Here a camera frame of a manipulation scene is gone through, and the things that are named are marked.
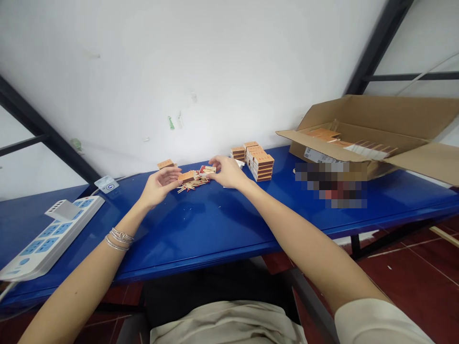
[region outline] forearm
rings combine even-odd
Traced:
[[[257,208],[287,255],[319,288],[333,312],[358,299],[390,302],[349,255],[310,222],[254,182],[246,183],[240,191]]]
[[[149,210],[136,203],[115,229],[133,237]],[[111,235],[109,239],[127,246]],[[124,255],[102,241],[46,301],[20,343],[72,343],[110,287]]]

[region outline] blue table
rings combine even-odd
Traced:
[[[302,161],[289,154],[288,147],[267,151],[275,159],[273,179],[259,183],[260,187],[331,238],[459,212],[458,193],[404,171],[396,171],[368,183],[367,209],[329,209],[325,207],[324,200],[314,199],[313,192],[302,190],[301,182],[295,182],[292,170],[295,163]],[[198,170],[206,163],[182,168],[184,171]],[[248,168],[244,167],[244,170],[250,176]],[[117,190],[102,195],[106,199],[105,204],[53,268],[45,276],[19,284],[4,299],[1,307],[27,306],[46,300],[126,214],[142,193],[148,176],[149,173],[143,173],[120,181]],[[54,194],[26,197],[22,200],[30,205],[21,205],[19,211],[10,214],[4,209],[12,211],[8,204],[13,201],[0,203],[0,234],[12,230],[27,233],[14,241],[10,241],[11,235],[7,239],[3,237],[0,242],[0,267],[5,266],[51,223],[51,218],[45,215],[30,217],[27,208],[38,207],[39,203],[43,213],[55,201],[62,198],[73,200],[77,198],[75,195],[61,190]],[[115,282],[148,280],[279,250],[281,248],[268,226],[248,200],[238,191],[224,189],[212,181],[188,193],[171,192],[147,215]]]

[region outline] silver bracelet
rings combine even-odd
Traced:
[[[115,228],[112,228],[110,233],[113,235],[115,240],[125,243],[125,244],[132,244],[134,241],[134,238],[127,235],[126,233],[123,232],[118,232]]]
[[[117,250],[120,250],[120,251],[127,251],[129,248],[126,248],[126,247],[121,247],[121,246],[118,246],[118,245],[115,245],[113,244],[110,240],[109,240],[109,235],[107,234],[105,236],[105,241],[107,242],[107,244]]]

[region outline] white power strip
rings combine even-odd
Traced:
[[[63,211],[60,212],[59,206],[63,205],[74,209],[78,207],[76,215],[72,215],[71,220],[53,221],[0,271],[0,280],[32,280],[47,273],[104,202],[100,196],[77,199],[73,202],[75,206],[66,200],[57,202],[45,214],[51,217],[60,216],[60,219],[69,218],[68,214],[72,214],[72,209],[62,208]]]

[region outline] white sleeve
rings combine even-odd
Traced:
[[[335,314],[341,344],[419,344],[433,341],[393,304],[377,299],[346,303]]]

